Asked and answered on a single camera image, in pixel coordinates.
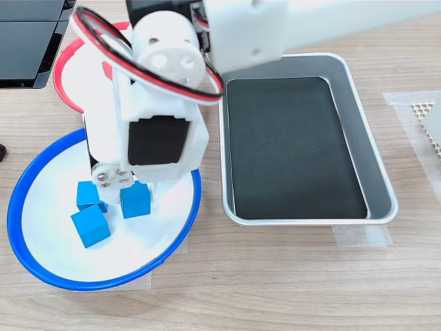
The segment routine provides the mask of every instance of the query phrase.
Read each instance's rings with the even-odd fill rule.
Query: cable
[[[201,14],[199,8],[194,9],[194,16],[196,17],[196,22],[198,25],[206,32],[209,32],[209,24],[206,17]]]
[[[207,73],[210,77],[210,81],[214,83],[216,93],[193,89],[159,76],[135,62],[131,58],[131,53],[127,55],[121,54],[112,48],[96,31],[96,27],[103,29],[107,36],[116,38],[119,44],[124,43],[129,49],[131,49],[131,44],[111,23],[107,22],[95,12],[84,7],[78,7],[72,17],[73,26],[80,37],[82,37],[85,42],[91,43],[98,48],[110,64],[124,72],[133,80],[199,104],[212,105],[218,103],[221,99],[224,90],[222,77],[206,56],[204,56],[204,61],[207,65]]]

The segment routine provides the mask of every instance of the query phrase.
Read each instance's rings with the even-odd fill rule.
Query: tray rim
[[[361,104],[360,97],[358,96],[355,83],[353,82],[353,78],[351,75],[351,71],[347,62],[339,55],[330,53],[330,52],[312,52],[312,53],[299,53],[299,54],[284,54],[284,58],[290,57],[332,57],[335,60],[341,62],[341,64],[345,68],[346,76],[349,80],[349,84],[351,86],[352,94],[357,103],[357,107],[360,111],[360,116],[365,127],[367,136],[369,141],[371,142],[371,147],[376,158],[376,163],[378,164],[379,170],[382,174],[382,180],[384,181],[387,194],[391,200],[391,209],[390,211],[380,219],[243,219],[238,217],[231,206],[228,203],[228,191],[227,191],[227,155],[226,155],[226,146],[225,146],[225,116],[223,112],[223,102],[219,103],[218,111],[219,111],[219,135],[220,135],[220,170],[221,170],[221,190],[222,190],[222,207],[224,213],[234,222],[240,225],[246,226],[286,226],[286,225],[294,225],[294,226],[332,226],[332,225],[385,225],[392,221],[396,215],[398,214],[398,200],[396,194],[393,190],[392,184],[390,182],[389,177],[387,176],[386,168],[384,167],[384,163],[382,162],[380,152],[378,151],[378,147],[375,143],[375,139],[373,137],[371,128],[369,127],[369,122],[367,121],[365,111]]]

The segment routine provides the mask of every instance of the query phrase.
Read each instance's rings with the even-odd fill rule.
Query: black wire
[[[203,15],[201,14],[201,10],[200,10],[199,8],[196,8],[196,9],[194,10],[194,14],[195,14],[196,17],[199,19],[199,21],[202,21],[202,22],[208,24],[207,17],[205,17],[205,16],[203,16]]]
[[[167,79],[167,78],[165,78],[165,77],[162,77],[162,76],[159,76],[158,74],[155,74],[154,72],[152,72],[152,71],[150,71],[150,70],[148,70],[147,68],[145,68],[145,67],[143,67],[143,66],[140,66],[137,62],[135,62],[135,61],[133,61],[133,60],[131,60],[131,59],[129,59],[129,58],[127,58],[125,55],[123,55],[123,54],[121,54],[120,52],[118,52],[118,51],[116,51],[115,49],[113,49],[96,31],[95,31],[95,29],[89,24],[89,22],[87,22],[87,19],[83,16],[83,12],[89,12],[90,14],[92,14],[92,15],[94,15],[95,17],[97,17],[97,18],[99,18],[100,20],[102,20],[103,22],[105,22],[105,24],[107,25],[107,26],[109,26],[109,28],[111,27],[111,29],[113,29],[114,31],[115,30],[118,30],[118,29],[116,29],[111,23],[109,23],[108,21],[106,21],[103,17],[101,17],[101,16],[99,16],[97,13],[95,13],[95,12],[93,12],[93,11],[91,11],[91,10],[89,10],[89,9],[87,9],[87,8],[84,8],[84,7],[78,7],[77,9],[76,9],[76,13],[78,14],[78,18],[79,18],[79,20],[80,20],[80,22],[82,23],[82,24],[84,24],[84,26],[89,30],[89,32],[91,33],[91,34],[93,34],[93,36],[95,37],[95,38],[97,38],[100,42],[101,42],[101,44],[104,46],[104,48],[108,51],[108,52],[110,52],[110,53],[112,53],[114,56],[116,56],[116,57],[118,57],[119,59],[121,59],[122,61],[126,61],[126,62],[128,62],[128,63],[130,63],[131,65],[133,65],[133,66],[135,66],[137,69],[139,69],[141,72],[143,72],[144,74],[147,74],[147,75],[149,75],[149,76],[151,76],[151,77],[153,77],[153,78],[155,78],[155,79],[158,79],[159,81],[162,81],[163,83],[166,83],[167,85],[171,85],[171,86],[173,86],[173,87],[175,87],[175,88],[178,88],[178,89],[180,89],[180,90],[184,90],[184,91],[186,91],[186,92],[190,92],[190,93],[194,93],[194,94],[197,94],[197,95],[200,95],[200,96],[202,96],[202,97],[216,97],[216,98],[218,98],[218,97],[221,97],[222,95],[223,95],[223,93],[222,92],[220,92],[220,93],[210,93],[210,92],[204,92],[204,91],[201,91],[201,90],[197,90],[197,89],[194,89],[194,88],[191,88],[191,87],[188,87],[188,86],[185,86],[185,85],[182,85],[182,84],[180,84],[180,83],[177,83],[177,82],[175,82],[175,81],[171,81],[171,80],[169,80],[169,79]],[[119,32],[119,30],[118,30],[118,34],[120,34],[121,36],[122,36],[122,40],[124,40],[124,42],[127,42],[128,43],[128,45],[130,45],[131,46],[131,44],[130,44],[130,42]],[[208,66],[208,68],[216,75],[216,77],[219,79],[219,81],[221,82],[221,84],[222,84],[222,87],[225,85],[225,83],[224,83],[224,81],[223,81],[223,79],[222,79],[222,76],[218,73],[218,71],[213,67],[213,65],[209,62],[209,60],[208,60],[208,58],[206,57],[206,56],[204,56],[204,61],[205,61],[205,64]]]
[[[108,30],[113,31],[113,33],[117,34],[118,38],[121,39],[125,44],[127,44],[127,46],[129,46],[129,48],[132,48],[132,44],[130,43],[130,41],[127,38],[124,37],[124,34],[122,34],[120,30],[115,28],[113,24],[111,24],[109,21],[107,21],[100,14],[98,14],[98,13],[96,13],[96,12],[86,8],[86,7],[78,7],[77,12],[79,12],[79,17],[80,18],[81,18],[81,12],[86,12],[86,13],[92,15],[92,16],[95,16],[97,19],[99,19],[99,21],[101,21],[101,23],[104,26],[106,26],[106,28]]]

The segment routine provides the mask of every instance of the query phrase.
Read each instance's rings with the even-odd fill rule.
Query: red wire
[[[201,20],[199,17],[196,17],[196,20],[197,20],[198,23],[201,24],[204,28],[209,29],[209,24],[208,24],[208,22],[205,22],[205,21]]]
[[[150,83],[153,83],[154,85],[160,86],[161,88],[165,88],[166,90],[170,90],[172,92],[185,95],[186,97],[191,97],[193,99],[201,100],[201,101],[218,101],[221,98],[220,97],[206,97],[201,96],[197,93],[185,91],[180,88],[177,88],[176,86],[171,86],[167,84],[164,81],[161,81],[159,79],[156,79],[146,73],[144,73],[142,70],[138,69],[136,66],[133,66],[131,63],[125,61],[124,59],[121,59],[120,57],[116,56],[115,54],[111,53],[83,24],[83,22],[80,20],[78,14],[74,13],[74,20],[75,23],[78,25],[82,33],[109,59],[113,60],[115,63],[119,64],[126,70],[140,76],[142,79],[145,79],[146,81],[149,81]],[[220,92],[223,91],[223,85],[218,80],[218,77],[208,68],[207,69],[209,75],[215,80],[216,84],[218,85],[218,88]]]

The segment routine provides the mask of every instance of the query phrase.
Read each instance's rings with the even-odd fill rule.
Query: hole
[[[149,45],[153,45],[154,43],[157,43],[159,41],[158,38],[150,38]]]
[[[157,68],[161,69],[164,68],[167,64],[167,57],[164,54],[156,54],[152,57],[152,65]]]
[[[193,69],[194,67],[194,58],[191,56],[186,56],[181,59],[181,65],[188,70]]]
[[[252,0],[251,1],[251,7],[256,10],[259,9],[264,3],[264,0]]]

